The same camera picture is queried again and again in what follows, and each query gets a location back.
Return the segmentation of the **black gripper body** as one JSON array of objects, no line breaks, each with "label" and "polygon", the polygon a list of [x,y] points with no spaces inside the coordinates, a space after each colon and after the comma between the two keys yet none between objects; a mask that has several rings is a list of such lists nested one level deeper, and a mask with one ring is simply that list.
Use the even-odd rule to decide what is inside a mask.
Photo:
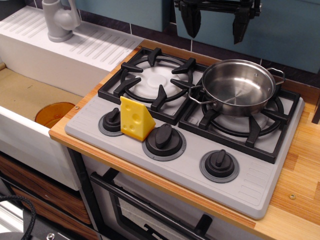
[{"label": "black gripper body", "polygon": [[258,17],[262,11],[260,0],[174,0],[183,17],[201,15],[201,11],[236,14],[240,10],[249,12],[249,17]]}]

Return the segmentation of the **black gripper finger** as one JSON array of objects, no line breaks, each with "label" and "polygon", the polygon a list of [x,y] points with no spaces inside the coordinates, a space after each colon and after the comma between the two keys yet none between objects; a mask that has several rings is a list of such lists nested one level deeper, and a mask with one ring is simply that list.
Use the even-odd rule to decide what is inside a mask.
[{"label": "black gripper finger", "polygon": [[195,38],[201,26],[201,12],[196,5],[180,4],[179,10],[185,29],[191,38]]},{"label": "black gripper finger", "polygon": [[249,21],[250,9],[246,7],[239,7],[234,13],[234,21],[232,24],[234,44],[238,44],[243,41]]}]

